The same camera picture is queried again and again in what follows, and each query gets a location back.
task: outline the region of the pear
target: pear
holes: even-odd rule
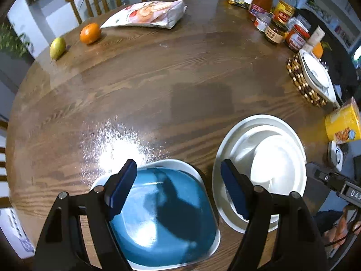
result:
[[[66,43],[65,39],[62,37],[58,37],[51,43],[50,46],[50,57],[52,59],[58,59],[65,51]]]

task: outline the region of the screw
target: screw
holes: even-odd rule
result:
[[[299,199],[301,197],[301,195],[298,192],[292,192],[291,195],[295,199]]]
[[[61,192],[61,193],[59,193],[58,198],[62,200],[62,199],[65,199],[66,196],[67,196],[66,192]]]
[[[104,191],[104,186],[102,185],[97,185],[95,188],[94,188],[94,191],[96,193],[101,193],[102,191]]]
[[[256,193],[262,193],[263,192],[263,187],[260,186],[260,185],[255,185],[253,187],[253,190],[256,192]]]

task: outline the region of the orange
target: orange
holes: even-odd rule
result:
[[[94,43],[97,39],[100,38],[101,33],[102,30],[97,23],[90,23],[80,32],[80,41],[85,44]]]
[[[312,53],[318,58],[320,59],[324,53],[324,48],[322,47],[321,43],[317,43],[316,46],[314,46]]]

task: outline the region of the glass jar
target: glass jar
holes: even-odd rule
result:
[[[298,52],[309,38],[310,34],[295,24],[286,38],[286,43],[292,51]]]
[[[273,0],[252,0],[248,11],[248,18],[255,21],[258,13],[271,12]]]
[[[284,40],[288,28],[281,22],[272,20],[266,27],[265,36],[272,44],[280,44]]]
[[[274,12],[274,20],[286,24],[293,16],[297,7],[298,0],[279,0]]]
[[[271,16],[269,13],[258,13],[257,18],[255,20],[255,27],[261,32],[264,32],[266,27],[271,22]]]

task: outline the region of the blue gripper pad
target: blue gripper pad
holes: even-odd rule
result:
[[[128,159],[119,173],[109,177],[104,185],[104,201],[109,206],[109,220],[112,220],[115,215],[122,211],[125,200],[137,177],[137,172],[136,162]]]
[[[240,174],[230,159],[222,161],[221,177],[237,213],[249,220],[253,204],[253,185],[250,179]]]

